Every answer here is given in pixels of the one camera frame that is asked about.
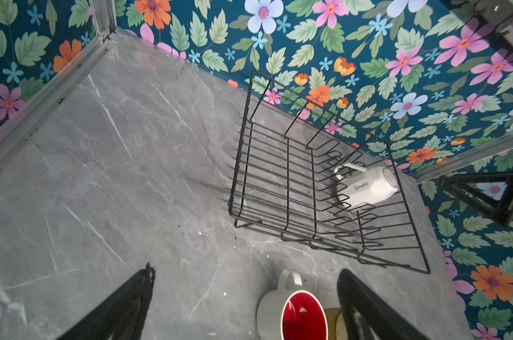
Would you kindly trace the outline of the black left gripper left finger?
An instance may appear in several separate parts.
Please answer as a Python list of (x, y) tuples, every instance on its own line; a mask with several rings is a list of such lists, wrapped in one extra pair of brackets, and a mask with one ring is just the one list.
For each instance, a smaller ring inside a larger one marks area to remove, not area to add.
[(155, 277), (155, 269), (147, 264), (60, 338), (140, 339)]

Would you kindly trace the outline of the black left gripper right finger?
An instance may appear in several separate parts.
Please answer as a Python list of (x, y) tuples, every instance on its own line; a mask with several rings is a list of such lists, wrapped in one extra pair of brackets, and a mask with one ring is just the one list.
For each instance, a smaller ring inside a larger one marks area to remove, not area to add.
[(426, 338), (352, 271), (341, 271), (337, 293), (348, 339)]

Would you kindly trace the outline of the red interior white mug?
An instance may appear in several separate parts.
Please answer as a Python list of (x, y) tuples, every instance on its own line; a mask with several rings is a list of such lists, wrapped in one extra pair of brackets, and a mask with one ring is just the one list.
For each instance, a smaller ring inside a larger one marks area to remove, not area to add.
[(303, 287), (300, 274), (285, 269), (276, 290), (259, 302), (256, 327), (261, 339), (327, 339), (329, 329), (320, 301)]

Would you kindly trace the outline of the white faceted mug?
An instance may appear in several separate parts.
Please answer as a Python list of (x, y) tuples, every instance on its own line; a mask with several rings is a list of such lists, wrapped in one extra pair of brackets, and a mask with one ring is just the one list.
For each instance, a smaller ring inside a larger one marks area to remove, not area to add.
[(337, 197), (344, 208), (376, 205), (399, 189), (396, 175), (386, 167), (361, 167), (344, 163), (334, 168)]

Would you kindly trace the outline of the black wire dish rack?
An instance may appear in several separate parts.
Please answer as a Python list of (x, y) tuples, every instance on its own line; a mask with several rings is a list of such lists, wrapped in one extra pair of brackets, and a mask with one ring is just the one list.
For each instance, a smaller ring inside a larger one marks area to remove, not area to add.
[[(329, 109), (318, 108), (317, 123), (309, 122), (307, 103), (300, 89), (252, 71), (228, 200), (235, 226), (362, 264), (430, 273), (407, 177), (390, 146)], [(398, 191), (344, 208), (334, 168), (347, 162), (388, 168)]]

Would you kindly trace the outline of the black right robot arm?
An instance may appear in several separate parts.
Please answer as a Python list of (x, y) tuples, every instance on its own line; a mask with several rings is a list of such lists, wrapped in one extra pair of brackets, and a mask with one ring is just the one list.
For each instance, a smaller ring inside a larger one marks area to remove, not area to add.
[(455, 174), (440, 185), (481, 215), (508, 227), (513, 223), (513, 171), (481, 174)]

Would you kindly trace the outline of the olive green glass cup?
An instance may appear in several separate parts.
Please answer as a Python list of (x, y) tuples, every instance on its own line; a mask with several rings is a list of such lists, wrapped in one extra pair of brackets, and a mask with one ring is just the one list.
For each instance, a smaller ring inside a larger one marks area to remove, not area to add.
[(328, 308), (324, 310), (327, 326), (328, 340), (347, 340), (348, 333), (340, 308)]

